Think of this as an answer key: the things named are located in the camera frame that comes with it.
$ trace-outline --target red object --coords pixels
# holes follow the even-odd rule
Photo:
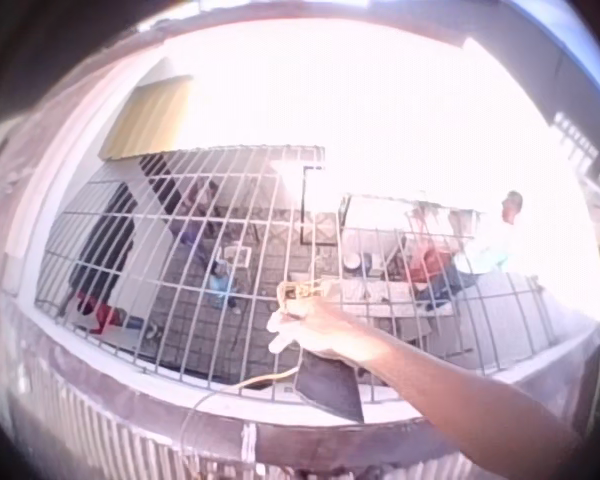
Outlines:
[[[100,325],[98,328],[92,328],[89,330],[89,333],[101,335],[104,331],[104,327],[107,324],[117,325],[121,323],[120,313],[118,312],[117,308],[110,307],[106,303],[98,302],[96,297],[92,297],[91,295],[87,296],[84,294],[84,292],[78,292],[77,296],[82,304],[82,308],[80,309],[81,313],[85,313],[85,307],[91,307],[91,311],[95,311],[96,320],[98,320],[98,324]]]
[[[412,283],[427,283],[427,278],[434,277],[451,262],[451,253],[430,248],[424,254],[423,262],[417,268],[409,270]]]

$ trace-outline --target cable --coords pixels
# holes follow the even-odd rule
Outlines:
[[[243,382],[236,383],[234,385],[227,385],[226,387],[221,388],[220,390],[214,390],[212,392],[207,393],[204,397],[202,397],[200,400],[198,400],[193,405],[193,407],[191,407],[189,409],[189,411],[187,412],[187,416],[185,417],[184,422],[182,423],[182,428],[180,429],[180,451],[181,452],[184,451],[184,432],[186,431],[187,424],[189,423],[189,420],[191,419],[192,415],[196,412],[196,410],[198,408],[200,408],[200,405],[202,405],[202,403],[204,403],[205,401],[207,401],[208,399],[210,399],[217,393],[223,393],[232,388],[240,389],[240,388],[247,387],[249,385],[253,385],[254,383],[264,382],[267,380],[272,380],[272,381],[273,380],[282,380],[283,378],[290,377],[291,375],[297,373],[299,368],[300,368],[300,366],[296,365],[295,367],[290,368],[289,370],[286,370],[281,373],[269,373],[267,375],[260,375],[258,377],[249,378]]]

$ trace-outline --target yellow awning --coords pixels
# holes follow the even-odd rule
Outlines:
[[[192,85],[193,78],[187,75],[136,87],[109,131],[100,158],[174,150]]]

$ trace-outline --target hand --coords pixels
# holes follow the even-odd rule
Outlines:
[[[320,297],[286,300],[284,309],[271,316],[267,330],[278,333],[269,344],[271,353],[280,353],[296,341],[318,355],[353,362],[359,360],[356,345],[374,331]]]

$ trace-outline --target white metal grille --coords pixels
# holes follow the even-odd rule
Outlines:
[[[176,372],[181,381],[204,379],[208,388],[297,363],[297,348],[267,349],[265,326],[283,280],[332,279],[343,309],[487,374],[554,342],[534,282],[502,272],[458,292],[449,314],[423,316],[415,289],[462,249],[480,214],[332,195],[324,166],[322,148],[303,146],[197,149],[104,164],[55,220],[36,303],[116,355],[149,362],[158,374]],[[423,245],[427,260],[414,269]],[[214,259],[229,266],[230,295],[211,284]],[[377,379],[364,374],[360,383],[369,385],[364,401],[379,401]]]

